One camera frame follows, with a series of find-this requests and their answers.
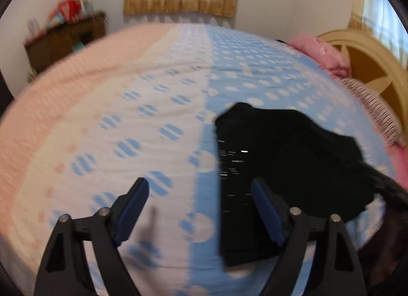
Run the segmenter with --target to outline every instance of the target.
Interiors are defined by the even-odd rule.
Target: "blue gripper pad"
[[[251,193],[269,237],[280,247],[284,247],[292,231],[289,206],[261,178],[252,181]]]
[[[149,184],[139,178],[126,195],[119,196],[112,206],[111,237],[117,247],[129,239],[149,196]]]

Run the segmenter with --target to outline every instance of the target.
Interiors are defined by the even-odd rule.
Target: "black garment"
[[[358,251],[368,296],[408,295],[408,193],[391,178],[370,171],[386,210],[378,232]]]
[[[0,71],[0,117],[3,115],[7,106],[14,100],[6,81]]]
[[[270,241],[250,195],[262,177],[273,193],[307,215],[339,214],[349,221],[374,198],[359,169],[362,155],[351,137],[320,128],[293,110],[262,110],[238,103],[215,122],[220,152],[220,253],[227,266],[270,258]]]

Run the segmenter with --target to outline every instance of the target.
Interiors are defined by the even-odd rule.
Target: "wooden headboard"
[[[408,72],[375,38],[352,29],[331,31],[320,39],[351,60],[352,77],[380,94],[401,120],[408,134]]]

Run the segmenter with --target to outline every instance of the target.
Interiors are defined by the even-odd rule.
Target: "blue polka dot bedsheet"
[[[0,240],[9,251],[0,260],[19,288],[32,294],[60,214],[90,216],[144,177],[150,196],[119,248],[141,294],[258,295],[276,259],[226,269],[218,255],[213,122],[235,102],[301,111],[356,138],[365,160],[394,176],[363,108],[307,56],[216,26],[136,26],[53,66],[3,119],[0,197],[8,199]],[[376,198],[348,223],[356,247],[377,231],[383,211]],[[86,250],[97,292],[107,295]],[[311,243],[293,296],[303,292],[313,252]]]

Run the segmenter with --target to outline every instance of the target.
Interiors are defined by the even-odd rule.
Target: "wooden cabinet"
[[[25,45],[31,67],[41,73],[72,52],[73,45],[88,44],[105,36],[104,12],[97,12],[75,23],[65,23],[47,31],[46,35]]]

